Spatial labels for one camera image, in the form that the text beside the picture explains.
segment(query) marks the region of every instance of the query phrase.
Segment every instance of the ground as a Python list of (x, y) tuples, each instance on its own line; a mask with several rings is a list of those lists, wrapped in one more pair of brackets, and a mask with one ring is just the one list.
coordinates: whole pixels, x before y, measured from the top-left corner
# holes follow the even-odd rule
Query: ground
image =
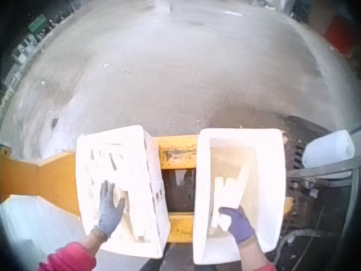
[(81, 134), (141, 124), (152, 136), (360, 120), (357, 84), (317, 35), (237, 2), (95, 1), (47, 39), (1, 129), (14, 157), (75, 148)]

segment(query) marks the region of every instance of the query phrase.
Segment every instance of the white plastic crate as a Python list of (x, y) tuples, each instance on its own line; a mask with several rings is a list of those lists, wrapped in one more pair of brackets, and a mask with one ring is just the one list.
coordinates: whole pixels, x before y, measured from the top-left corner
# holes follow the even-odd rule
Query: white plastic crate
[(161, 258), (170, 222), (158, 145), (139, 125), (79, 137), (76, 183), (86, 234), (99, 220), (100, 185), (116, 185), (114, 203), (126, 198), (123, 218), (101, 249)]
[(193, 226), (193, 259), (196, 264), (240, 260), (233, 236), (211, 227), (214, 180), (238, 181), (242, 167), (249, 174), (240, 205), (256, 230), (263, 252), (279, 240), (285, 200), (285, 157), (282, 133), (276, 129), (204, 129), (197, 145), (197, 180)]

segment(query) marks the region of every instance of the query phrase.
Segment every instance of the purple glove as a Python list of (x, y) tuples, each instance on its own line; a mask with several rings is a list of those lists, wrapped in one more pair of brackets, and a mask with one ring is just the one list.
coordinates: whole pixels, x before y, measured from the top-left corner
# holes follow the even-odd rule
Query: purple glove
[(254, 234), (254, 229), (251, 227), (246, 215), (244, 215), (242, 207), (239, 207), (239, 209), (221, 207), (219, 212), (232, 218), (228, 231), (236, 239), (237, 244), (246, 241)]
[(113, 204), (115, 184), (109, 186), (108, 181), (102, 183), (100, 189), (100, 204), (99, 204), (99, 224), (96, 226), (107, 237), (110, 237), (115, 228), (118, 226), (123, 216), (123, 210), (125, 206), (125, 199), (119, 200), (118, 206)]

